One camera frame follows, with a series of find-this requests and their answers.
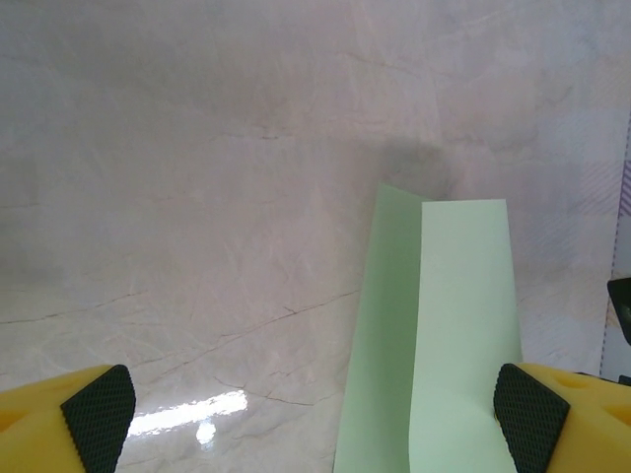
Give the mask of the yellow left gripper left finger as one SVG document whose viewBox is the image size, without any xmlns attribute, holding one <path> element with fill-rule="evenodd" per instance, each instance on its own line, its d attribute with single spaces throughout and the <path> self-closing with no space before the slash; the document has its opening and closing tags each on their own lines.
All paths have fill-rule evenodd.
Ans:
<svg viewBox="0 0 631 473">
<path fill-rule="evenodd" d="M 1 393 L 3 472 L 113 472 L 136 407 L 129 369 L 102 365 Z"/>
</svg>

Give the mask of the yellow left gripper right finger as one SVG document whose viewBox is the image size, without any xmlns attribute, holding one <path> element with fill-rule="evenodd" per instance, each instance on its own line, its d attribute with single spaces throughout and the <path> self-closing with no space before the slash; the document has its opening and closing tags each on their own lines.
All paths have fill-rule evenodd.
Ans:
<svg viewBox="0 0 631 473">
<path fill-rule="evenodd" d="M 630 378 L 502 365 L 495 418 L 519 472 L 628 472 Z"/>
</svg>

